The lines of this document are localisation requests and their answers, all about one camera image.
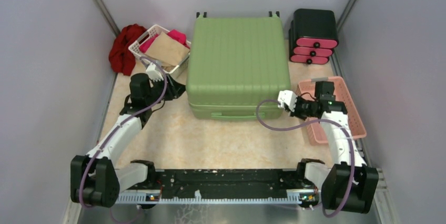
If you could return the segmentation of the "green hard-shell suitcase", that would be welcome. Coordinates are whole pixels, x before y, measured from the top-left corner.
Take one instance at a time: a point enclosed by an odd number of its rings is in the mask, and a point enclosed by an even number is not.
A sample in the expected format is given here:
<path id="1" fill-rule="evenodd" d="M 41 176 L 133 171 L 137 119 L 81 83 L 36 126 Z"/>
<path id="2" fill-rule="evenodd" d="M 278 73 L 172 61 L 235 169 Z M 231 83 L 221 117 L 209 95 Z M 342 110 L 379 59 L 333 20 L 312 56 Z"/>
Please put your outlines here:
<path id="1" fill-rule="evenodd" d="M 198 119 L 277 119 L 291 88 L 279 12 L 263 17 L 197 13 L 188 60 L 188 104 Z"/>

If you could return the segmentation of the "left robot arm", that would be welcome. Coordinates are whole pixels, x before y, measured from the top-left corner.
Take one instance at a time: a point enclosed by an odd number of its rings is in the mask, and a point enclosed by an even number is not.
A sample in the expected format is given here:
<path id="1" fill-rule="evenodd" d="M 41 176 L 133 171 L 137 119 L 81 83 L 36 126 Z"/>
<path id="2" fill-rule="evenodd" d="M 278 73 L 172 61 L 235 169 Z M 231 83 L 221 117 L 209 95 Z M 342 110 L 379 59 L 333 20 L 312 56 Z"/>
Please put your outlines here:
<path id="1" fill-rule="evenodd" d="M 153 114 L 153 107 L 179 98 L 186 86 L 170 75 L 154 80 L 145 73 L 131 76 L 129 95 L 117 121 L 106 136 L 87 154 L 76 155 L 70 162 L 70 199 L 84 207 L 112 207 L 121 192 L 130 188 L 151 189 L 159 186 L 159 175 L 151 161 L 133 160 L 116 169 L 127 145 L 143 130 Z"/>

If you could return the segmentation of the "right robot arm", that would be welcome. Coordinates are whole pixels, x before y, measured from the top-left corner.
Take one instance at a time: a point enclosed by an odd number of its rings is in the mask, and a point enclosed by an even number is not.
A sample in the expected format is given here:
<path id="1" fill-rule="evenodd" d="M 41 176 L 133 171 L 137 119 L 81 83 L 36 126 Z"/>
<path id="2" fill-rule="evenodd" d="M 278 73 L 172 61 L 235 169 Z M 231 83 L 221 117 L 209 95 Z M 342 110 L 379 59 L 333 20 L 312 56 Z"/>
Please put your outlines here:
<path id="1" fill-rule="evenodd" d="M 302 188 L 314 184 L 320 189 L 325 211 L 368 213 L 379 180 L 378 171 L 359 154 L 349 127 L 347 106 L 337 100 L 334 83 L 316 82 L 314 100 L 292 93 L 286 105 L 291 116 L 312 118 L 321 126 L 333 161 L 332 168 L 305 161 L 305 168 L 296 174 L 297 184 Z"/>

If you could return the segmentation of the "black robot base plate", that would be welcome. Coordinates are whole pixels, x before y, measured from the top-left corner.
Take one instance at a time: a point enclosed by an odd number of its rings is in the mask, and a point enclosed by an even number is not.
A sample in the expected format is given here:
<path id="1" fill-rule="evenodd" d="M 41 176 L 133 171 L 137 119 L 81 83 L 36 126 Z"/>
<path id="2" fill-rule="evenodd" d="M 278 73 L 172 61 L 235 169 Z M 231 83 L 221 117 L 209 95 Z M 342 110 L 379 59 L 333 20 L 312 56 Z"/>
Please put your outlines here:
<path id="1" fill-rule="evenodd" d="M 165 169 L 150 179 L 163 199 L 285 199 L 288 192 L 316 192 L 313 183 L 289 169 Z"/>

